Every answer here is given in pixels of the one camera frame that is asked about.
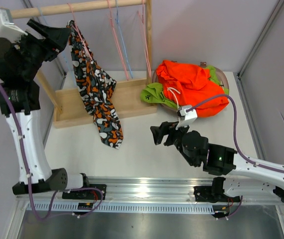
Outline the patterned black orange shorts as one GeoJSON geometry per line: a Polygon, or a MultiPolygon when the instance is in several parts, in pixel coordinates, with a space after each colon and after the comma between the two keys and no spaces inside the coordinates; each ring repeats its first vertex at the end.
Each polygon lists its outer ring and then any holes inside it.
{"type": "Polygon", "coordinates": [[[121,121],[112,102],[117,81],[98,65],[82,35],[93,60],[85,55],[80,37],[74,28],[74,20],[68,21],[66,27],[71,29],[68,45],[74,77],[84,109],[87,114],[93,117],[93,123],[97,127],[101,142],[109,147],[119,149],[124,134],[121,121]]]}

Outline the blue wire hanger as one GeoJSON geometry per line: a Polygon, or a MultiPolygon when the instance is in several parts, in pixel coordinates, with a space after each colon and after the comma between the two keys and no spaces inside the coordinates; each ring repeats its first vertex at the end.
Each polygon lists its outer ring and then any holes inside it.
{"type": "Polygon", "coordinates": [[[116,24],[117,24],[117,27],[118,27],[118,32],[120,34],[123,53],[124,53],[124,56],[125,56],[125,59],[126,59],[129,74],[130,74],[130,77],[133,78],[133,73],[132,73],[132,69],[131,69],[128,54],[127,54],[127,49],[126,49],[126,45],[125,45],[125,41],[124,41],[124,37],[123,37],[123,32],[122,32],[121,25],[120,25],[118,1],[115,0],[115,3],[116,3],[116,18],[115,18],[115,21],[116,21],[116,24]]]}

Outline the blue hanger of orange shorts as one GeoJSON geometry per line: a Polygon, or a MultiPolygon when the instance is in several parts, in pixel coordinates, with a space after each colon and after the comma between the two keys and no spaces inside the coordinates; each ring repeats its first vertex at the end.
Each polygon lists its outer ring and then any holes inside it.
{"type": "MultiPolygon", "coordinates": [[[[42,10],[40,9],[40,7],[37,7],[44,23],[49,26],[49,23],[46,19],[46,17],[44,16],[42,10]]],[[[67,75],[67,73],[70,71],[70,67],[69,67],[69,63],[68,63],[68,59],[66,58],[66,54],[65,54],[65,51],[61,51],[59,56],[54,60],[56,66],[58,67],[58,70],[60,71],[61,74],[63,74],[64,76],[67,75]]]]}

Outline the pink hanger of green shorts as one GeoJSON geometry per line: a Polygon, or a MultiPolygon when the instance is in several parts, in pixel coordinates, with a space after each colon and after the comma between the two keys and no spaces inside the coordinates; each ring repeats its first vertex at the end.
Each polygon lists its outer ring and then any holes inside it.
{"type": "Polygon", "coordinates": [[[125,65],[125,62],[124,62],[123,55],[122,55],[121,47],[120,47],[119,40],[118,40],[118,37],[117,37],[117,33],[116,33],[116,30],[115,30],[113,16],[112,16],[112,9],[111,9],[111,5],[110,5],[109,0],[107,0],[107,4],[108,4],[108,8],[109,8],[109,16],[110,16],[110,25],[111,25],[111,29],[112,29],[112,35],[113,35],[113,38],[114,38],[114,42],[115,42],[115,45],[116,45],[116,49],[117,49],[117,52],[118,52],[118,55],[119,55],[119,58],[120,58],[122,68],[124,70],[126,80],[128,81],[129,75],[128,75],[128,72],[127,72],[127,69],[126,69],[126,65],[125,65]]]}

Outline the pink wire hanger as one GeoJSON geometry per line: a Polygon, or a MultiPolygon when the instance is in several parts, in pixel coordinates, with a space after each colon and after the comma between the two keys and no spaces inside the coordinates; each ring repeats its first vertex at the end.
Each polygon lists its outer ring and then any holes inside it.
{"type": "Polygon", "coordinates": [[[151,66],[150,66],[149,55],[148,55],[146,29],[145,29],[145,23],[144,23],[144,0],[142,0],[142,11],[138,10],[137,14],[139,18],[140,33],[141,33],[141,38],[143,42],[143,50],[144,50],[144,56],[145,56],[145,62],[146,62],[146,76],[147,78],[149,78],[151,74],[151,66]]]}

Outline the lime green shorts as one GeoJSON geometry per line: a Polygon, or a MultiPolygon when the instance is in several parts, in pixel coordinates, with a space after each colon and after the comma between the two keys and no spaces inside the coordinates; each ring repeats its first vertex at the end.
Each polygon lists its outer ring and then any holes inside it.
{"type": "MultiPolygon", "coordinates": [[[[211,82],[215,84],[218,83],[218,79],[215,75],[215,68],[212,65],[206,65],[205,62],[201,62],[200,67],[204,69],[209,69],[210,71],[210,78],[211,82]]],[[[163,86],[162,84],[158,83],[151,83],[148,84],[140,93],[140,99],[149,104],[165,104],[169,107],[177,109],[177,104],[166,98],[163,93],[163,86]]]]}

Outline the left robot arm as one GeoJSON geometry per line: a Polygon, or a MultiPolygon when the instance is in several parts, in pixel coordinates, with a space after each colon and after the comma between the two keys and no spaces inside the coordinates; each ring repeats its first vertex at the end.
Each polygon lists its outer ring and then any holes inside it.
{"type": "Polygon", "coordinates": [[[52,169],[46,159],[40,132],[39,86],[36,73],[43,62],[54,60],[68,41],[70,29],[50,27],[29,20],[41,38],[21,31],[0,37],[0,111],[11,130],[19,163],[15,195],[73,190],[79,199],[91,193],[84,173],[52,169]]]}

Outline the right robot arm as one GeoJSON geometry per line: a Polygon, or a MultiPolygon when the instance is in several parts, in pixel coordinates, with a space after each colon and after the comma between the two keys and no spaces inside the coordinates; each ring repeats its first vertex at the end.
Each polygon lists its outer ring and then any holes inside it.
{"type": "Polygon", "coordinates": [[[197,202],[239,202],[243,196],[272,197],[284,203],[284,165],[242,156],[233,148],[209,143],[207,137],[188,126],[177,125],[165,121],[150,130],[156,145],[175,146],[190,166],[202,167],[214,176],[210,186],[194,187],[197,202]]]}

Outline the pink hanger of patterned shorts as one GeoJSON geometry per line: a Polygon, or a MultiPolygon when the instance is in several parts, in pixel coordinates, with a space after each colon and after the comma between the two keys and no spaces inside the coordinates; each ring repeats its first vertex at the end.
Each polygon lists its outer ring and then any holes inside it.
{"type": "Polygon", "coordinates": [[[70,11],[71,11],[71,13],[72,13],[73,20],[74,20],[74,28],[75,28],[75,30],[77,31],[77,33],[78,33],[78,35],[79,35],[79,37],[80,37],[80,40],[81,40],[82,45],[83,45],[83,47],[84,47],[85,55],[86,55],[87,57],[89,57],[90,60],[93,60],[93,58],[92,58],[92,56],[91,56],[91,54],[90,54],[90,52],[89,52],[89,49],[88,49],[88,47],[87,47],[87,45],[86,45],[86,42],[85,42],[85,40],[83,39],[81,32],[79,31],[79,28],[78,28],[78,25],[77,25],[77,22],[76,22],[76,18],[75,18],[75,14],[74,14],[74,11],[73,11],[73,7],[72,7],[72,5],[71,5],[70,3],[67,3],[67,4],[68,4],[69,9],[70,9],[70,11]]]}

